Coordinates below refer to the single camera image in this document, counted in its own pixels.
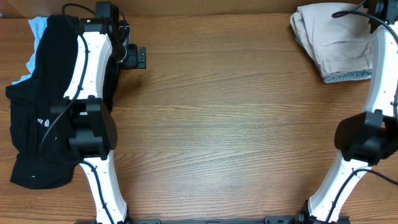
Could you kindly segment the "black polo shirt with logo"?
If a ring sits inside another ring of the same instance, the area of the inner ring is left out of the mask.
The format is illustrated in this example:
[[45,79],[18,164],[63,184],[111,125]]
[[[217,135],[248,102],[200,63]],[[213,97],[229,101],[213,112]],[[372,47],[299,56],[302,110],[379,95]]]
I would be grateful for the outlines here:
[[[55,120],[50,109],[62,100],[72,79],[78,22],[72,16],[48,17],[32,76],[6,88],[11,102],[11,139],[18,151],[11,182],[27,189],[54,189],[73,177],[76,165],[71,163],[66,143],[49,127]],[[104,88],[110,112],[117,82],[111,80]]]

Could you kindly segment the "light blue garment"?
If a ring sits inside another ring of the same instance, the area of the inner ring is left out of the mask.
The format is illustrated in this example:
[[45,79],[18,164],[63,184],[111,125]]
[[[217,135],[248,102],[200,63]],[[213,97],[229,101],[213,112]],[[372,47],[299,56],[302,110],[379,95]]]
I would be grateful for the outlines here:
[[29,71],[29,74],[21,76],[20,80],[12,82],[12,85],[16,85],[20,82],[23,82],[32,76],[33,71],[35,70],[35,58],[36,58],[37,49],[40,40],[44,34],[44,31],[47,28],[47,17],[35,17],[34,19],[28,20],[28,23],[34,35],[34,53],[30,57],[30,60],[26,63],[26,67],[27,70]]

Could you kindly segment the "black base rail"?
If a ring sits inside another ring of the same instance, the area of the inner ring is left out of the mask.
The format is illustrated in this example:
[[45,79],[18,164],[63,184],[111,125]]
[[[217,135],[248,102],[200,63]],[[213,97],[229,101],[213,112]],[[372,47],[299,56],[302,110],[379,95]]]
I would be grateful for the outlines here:
[[221,219],[221,220],[159,220],[159,219],[137,219],[130,218],[125,222],[127,224],[293,224],[294,216],[268,216],[255,219]]

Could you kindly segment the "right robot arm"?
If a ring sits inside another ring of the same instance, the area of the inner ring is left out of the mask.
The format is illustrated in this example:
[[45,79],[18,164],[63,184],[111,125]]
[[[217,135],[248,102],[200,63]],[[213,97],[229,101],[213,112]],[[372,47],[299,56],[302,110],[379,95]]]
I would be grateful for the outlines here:
[[368,98],[362,113],[339,123],[335,160],[291,223],[349,223],[339,214],[357,183],[397,152],[397,1],[364,1],[363,6],[374,51]]

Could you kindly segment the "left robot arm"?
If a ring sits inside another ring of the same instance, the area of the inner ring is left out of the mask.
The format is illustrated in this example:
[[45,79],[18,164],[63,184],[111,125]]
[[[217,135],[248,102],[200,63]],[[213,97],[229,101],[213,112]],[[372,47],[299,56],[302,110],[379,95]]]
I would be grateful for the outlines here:
[[96,207],[94,222],[132,223],[114,166],[118,132],[104,88],[121,70],[145,69],[146,48],[130,43],[131,26],[113,3],[97,2],[92,13],[74,27],[74,71],[62,100],[50,109],[55,120],[49,129],[65,141],[71,163],[86,175]]

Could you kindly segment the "folded beige trousers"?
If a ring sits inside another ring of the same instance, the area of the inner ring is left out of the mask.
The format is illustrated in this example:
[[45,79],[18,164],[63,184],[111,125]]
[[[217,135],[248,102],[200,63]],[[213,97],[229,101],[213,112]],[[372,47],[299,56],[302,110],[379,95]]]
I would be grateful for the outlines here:
[[363,38],[369,33],[369,19],[359,15],[346,15],[333,18],[338,11],[353,10],[356,6],[342,2],[324,2],[299,6],[290,17],[290,25],[295,34],[307,34],[310,43],[330,40],[337,37]]

